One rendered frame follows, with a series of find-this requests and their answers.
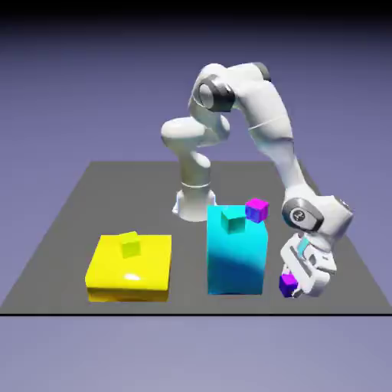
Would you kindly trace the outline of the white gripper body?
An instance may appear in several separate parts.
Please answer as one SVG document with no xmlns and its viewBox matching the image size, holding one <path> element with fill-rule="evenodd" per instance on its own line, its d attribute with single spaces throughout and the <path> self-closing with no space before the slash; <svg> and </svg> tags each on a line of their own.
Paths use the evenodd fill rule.
<svg viewBox="0 0 392 392">
<path fill-rule="evenodd" d="M 291 297 L 318 297 L 331 279 L 331 252 L 313 246 L 305 234 L 293 234 L 280 250 L 282 274 L 292 274 L 297 288 Z"/>
</svg>

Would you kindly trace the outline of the small purple cube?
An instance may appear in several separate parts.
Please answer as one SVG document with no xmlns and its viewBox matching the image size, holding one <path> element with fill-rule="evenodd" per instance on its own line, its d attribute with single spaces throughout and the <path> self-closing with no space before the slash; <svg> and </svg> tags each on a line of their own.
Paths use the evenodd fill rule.
<svg viewBox="0 0 392 392">
<path fill-rule="evenodd" d="M 298 288 L 298 281 L 291 273 L 284 273 L 279 278 L 279 290 L 285 298 L 292 296 Z"/>
</svg>

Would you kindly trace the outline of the small magenta cube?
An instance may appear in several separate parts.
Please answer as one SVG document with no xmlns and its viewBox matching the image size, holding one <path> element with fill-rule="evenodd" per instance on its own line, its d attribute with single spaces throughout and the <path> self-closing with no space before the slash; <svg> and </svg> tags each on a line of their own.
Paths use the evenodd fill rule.
<svg viewBox="0 0 392 392">
<path fill-rule="evenodd" d="M 267 219 L 270 203 L 259 198 L 252 198 L 245 204 L 246 218 L 254 223 L 261 223 Z"/>
</svg>

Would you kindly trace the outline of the small cyan cube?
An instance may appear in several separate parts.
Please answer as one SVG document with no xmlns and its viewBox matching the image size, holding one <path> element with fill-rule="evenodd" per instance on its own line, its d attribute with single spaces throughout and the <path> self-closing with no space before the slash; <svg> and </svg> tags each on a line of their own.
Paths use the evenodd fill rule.
<svg viewBox="0 0 392 392">
<path fill-rule="evenodd" d="M 246 214 L 244 209 L 229 206 L 221 211 L 220 223 L 227 234 L 241 233 L 245 231 Z"/>
</svg>

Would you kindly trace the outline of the small yellow cube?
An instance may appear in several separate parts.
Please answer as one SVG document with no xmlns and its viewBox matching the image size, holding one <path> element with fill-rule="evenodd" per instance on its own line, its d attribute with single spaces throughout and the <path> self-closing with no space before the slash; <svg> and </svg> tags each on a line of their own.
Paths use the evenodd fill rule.
<svg viewBox="0 0 392 392">
<path fill-rule="evenodd" d="M 141 240 L 136 231 L 120 234 L 119 244 L 123 258 L 130 258 L 141 254 Z"/>
</svg>

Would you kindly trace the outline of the large cyan box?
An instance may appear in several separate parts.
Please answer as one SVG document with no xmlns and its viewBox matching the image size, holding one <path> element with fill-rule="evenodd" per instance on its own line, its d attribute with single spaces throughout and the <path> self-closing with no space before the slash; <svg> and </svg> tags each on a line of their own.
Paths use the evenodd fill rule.
<svg viewBox="0 0 392 392">
<path fill-rule="evenodd" d="M 268 232 L 266 225 L 246 219 L 245 231 L 227 234 L 221 226 L 221 211 L 207 209 L 207 292 L 210 295 L 260 295 L 263 293 Z"/>
</svg>

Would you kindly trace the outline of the large yellow box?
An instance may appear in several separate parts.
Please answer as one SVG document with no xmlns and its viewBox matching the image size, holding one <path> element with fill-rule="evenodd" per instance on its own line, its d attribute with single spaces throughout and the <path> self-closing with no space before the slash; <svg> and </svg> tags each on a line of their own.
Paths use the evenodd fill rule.
<svg viewBox="0 0 392 392">
<path fill-rule="evenodd" d="M 170 235 L 140 235 L 141 254 L 123 258 L 119 234 L 102 235 L 85 275 L 91 302 L 165 302 L 172 261 Z"/>
</svg>

